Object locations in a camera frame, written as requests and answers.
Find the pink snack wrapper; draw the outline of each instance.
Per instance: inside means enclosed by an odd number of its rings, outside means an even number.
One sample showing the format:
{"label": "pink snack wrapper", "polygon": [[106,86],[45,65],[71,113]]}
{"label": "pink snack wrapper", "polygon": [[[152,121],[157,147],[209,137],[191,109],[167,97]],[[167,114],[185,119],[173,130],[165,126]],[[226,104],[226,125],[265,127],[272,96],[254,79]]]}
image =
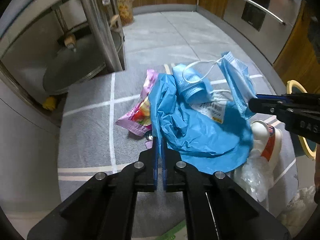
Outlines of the pink snack wrapper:
{"label": "pink snack wrapper", "polygon": [[147,77],[140,93],[139,103],[124,116],[120,117],[116,121],[116,125],[124,127],[138,136],[143,136],[147,131],[152,130],[148,94],[157,81],[158,74],[154,69],[147,69]]}

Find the barcode label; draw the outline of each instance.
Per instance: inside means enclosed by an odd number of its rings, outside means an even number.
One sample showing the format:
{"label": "barcode label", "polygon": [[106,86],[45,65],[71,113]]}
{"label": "barcode label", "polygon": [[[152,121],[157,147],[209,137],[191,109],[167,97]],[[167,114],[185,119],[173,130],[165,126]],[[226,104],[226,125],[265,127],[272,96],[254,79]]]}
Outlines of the barcode label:
{"label": "barcode label", "polygon": [[203,104],[191,104],[191,108],[206,115],[212,120],[223,123],[227,101],[208,102]]}

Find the metal screw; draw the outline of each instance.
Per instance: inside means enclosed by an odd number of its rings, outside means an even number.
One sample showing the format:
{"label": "metal screw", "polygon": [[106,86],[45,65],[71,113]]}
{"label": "metal screw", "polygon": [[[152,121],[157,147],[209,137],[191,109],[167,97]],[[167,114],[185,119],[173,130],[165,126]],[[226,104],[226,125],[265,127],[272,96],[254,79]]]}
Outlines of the metal screw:
{"label": "metal screw", "polygon": [[102,180],[106,177],[106,174],[104,172],[98,172],[95,176],[94,176],[97,180]]}
{"label": "metal screw", "polygon": [[214,175],[217,179],[224,179],[224,177],[226,176],[223,171],[217,171]]}
{"label": "metal screw", "polygon": [[144,166],[143,162],[135,162],[133,165],[137,169],[141,169]]}
{"label": "metal screw", "polygon": [[187,164],[183,161],[178,161],[176,165],[178,168],[184,168],[185,166],[187,166]]}

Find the metal handle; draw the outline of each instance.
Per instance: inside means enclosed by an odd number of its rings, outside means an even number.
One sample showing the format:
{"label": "metal handle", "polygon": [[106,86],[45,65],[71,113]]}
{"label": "metal handle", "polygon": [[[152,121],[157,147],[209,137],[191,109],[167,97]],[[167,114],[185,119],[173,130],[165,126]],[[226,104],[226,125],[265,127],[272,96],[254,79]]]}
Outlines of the metal handle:
{"label": "metal handle", "polygon": [[270,12],[269,10],[267,10],[266,8],[264,8],[263,6],[259,5],[258,3],[252,1],[252,0],[244,0],[252,5],[254,5],[255,7],[258,7],[259,9],[261,9],[262,11],[266,12],[267,14],[271,15],[274,19],[276,19],[278,22],[280,22],[282,25],[286,25],[286,23],[281,20],[277,15],[273,14],[272,12]]}

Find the plastic wrap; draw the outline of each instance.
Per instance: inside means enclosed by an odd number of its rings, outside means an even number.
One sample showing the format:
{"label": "plastic wrap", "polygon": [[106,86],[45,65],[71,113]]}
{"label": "plastic wrap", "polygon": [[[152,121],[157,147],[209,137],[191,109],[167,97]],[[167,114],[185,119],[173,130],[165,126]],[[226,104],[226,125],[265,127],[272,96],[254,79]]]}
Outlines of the plastic wrap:
{"label": "plastic wrap", "polygon": [[258,150],[250,152],[247,162],[235,169],[234,181],[256,201],[262,202],[273,187],[273,173],[265,157]]}
{"label": "plastic wrap", "polygon": [[313,200],[314,195],[315,186],[299,190],[285,210],[278,216],[278,219],[289,230],[292,237],[295,237],[301,231],[316,209],[317,204]]}

